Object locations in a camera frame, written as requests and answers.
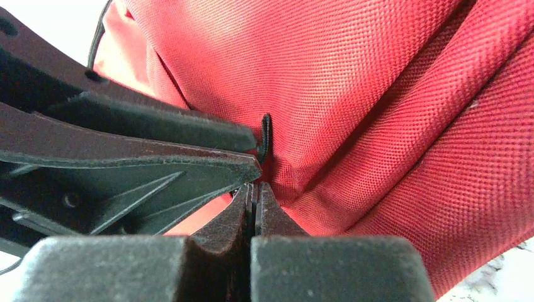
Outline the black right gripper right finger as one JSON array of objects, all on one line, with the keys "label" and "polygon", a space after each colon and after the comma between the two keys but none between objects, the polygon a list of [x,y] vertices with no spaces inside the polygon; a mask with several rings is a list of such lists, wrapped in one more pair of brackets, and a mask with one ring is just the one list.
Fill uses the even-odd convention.
[{"label": "black right gripper right finger", "polygon": [[258,187],[253,301],[434,301],[423,260],[402,237],[313,237]]}]

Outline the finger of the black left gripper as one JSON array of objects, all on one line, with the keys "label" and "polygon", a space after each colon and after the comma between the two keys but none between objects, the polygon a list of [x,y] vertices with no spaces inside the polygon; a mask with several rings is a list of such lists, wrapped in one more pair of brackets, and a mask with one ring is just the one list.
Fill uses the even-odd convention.
[{"label": "finger of the black left gripper", "polygon": [[163,103],[76,62],[1,10],[1,102],[91,130],[248,152],[253,131]]},{"label": "finger of the black left gripper", "polygon": [[126,137],[1,105],[1,250],[58,235],[159,235],[256,180],[255,156]]}]

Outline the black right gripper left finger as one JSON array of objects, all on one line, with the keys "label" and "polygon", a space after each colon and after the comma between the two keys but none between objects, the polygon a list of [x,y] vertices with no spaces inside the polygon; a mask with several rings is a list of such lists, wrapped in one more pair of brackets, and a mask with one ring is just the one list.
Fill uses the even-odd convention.
[{"label": "black right gripper left finger", "polygon": [[13,301],[227,301],[241,298],[249,211],[257,187],[239,188],[189,236],[49,237],[21,263]]}]

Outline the red backpack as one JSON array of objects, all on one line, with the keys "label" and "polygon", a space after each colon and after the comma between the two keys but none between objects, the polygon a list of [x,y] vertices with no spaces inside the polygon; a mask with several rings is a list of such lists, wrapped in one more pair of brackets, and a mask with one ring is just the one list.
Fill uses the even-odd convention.
[{"label": "red backpack", "polygon": [[264,167],[313,235],[396,235],[443,296],[533,236],[532,1],[112,1],[93,68],[273,123]]}]

